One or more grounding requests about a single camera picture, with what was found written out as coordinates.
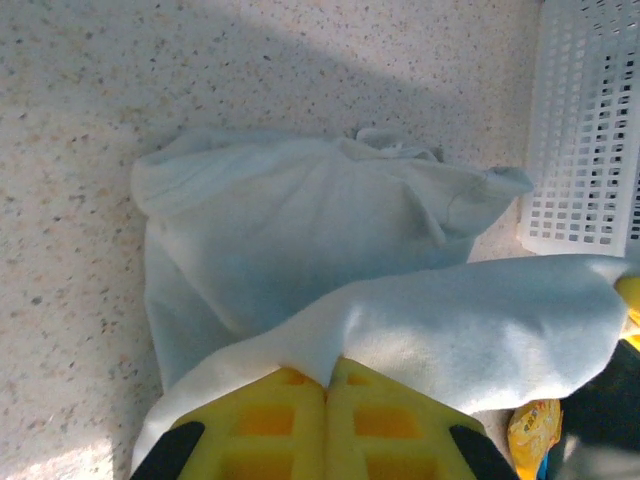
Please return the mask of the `yellow snack bag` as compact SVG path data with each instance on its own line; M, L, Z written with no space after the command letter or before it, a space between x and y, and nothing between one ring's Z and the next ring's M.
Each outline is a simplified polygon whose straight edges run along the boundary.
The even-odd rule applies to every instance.
M533 400L514 411L507 442L520 480L538 480L543 460L560 440L562 420L558 399Z

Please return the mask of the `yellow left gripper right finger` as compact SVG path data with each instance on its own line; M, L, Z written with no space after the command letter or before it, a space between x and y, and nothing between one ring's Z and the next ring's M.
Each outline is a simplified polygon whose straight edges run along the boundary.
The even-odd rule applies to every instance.
M353 360L326 421L326 480L519 480L479 421Z

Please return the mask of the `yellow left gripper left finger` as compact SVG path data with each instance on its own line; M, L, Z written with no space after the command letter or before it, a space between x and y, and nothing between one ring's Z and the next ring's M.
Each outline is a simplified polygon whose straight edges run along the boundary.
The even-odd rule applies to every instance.
M280 369L179 417L130 480L324 480L325 405Z

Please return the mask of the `white perforated plastic basket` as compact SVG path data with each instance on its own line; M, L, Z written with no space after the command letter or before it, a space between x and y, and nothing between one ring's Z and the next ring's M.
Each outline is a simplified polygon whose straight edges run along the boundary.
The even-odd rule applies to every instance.
M544 0L518 238L640 261L640 0Z

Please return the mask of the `white t-shirt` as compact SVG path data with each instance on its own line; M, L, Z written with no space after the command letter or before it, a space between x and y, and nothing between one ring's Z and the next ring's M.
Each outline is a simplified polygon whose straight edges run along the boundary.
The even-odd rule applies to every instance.
M629 320L601 255L473 263L531 183L354 139L198 130L139 158L145 307L163 396L139 465L181 415L281 366L327 384L353 359L466 414L571 395Z

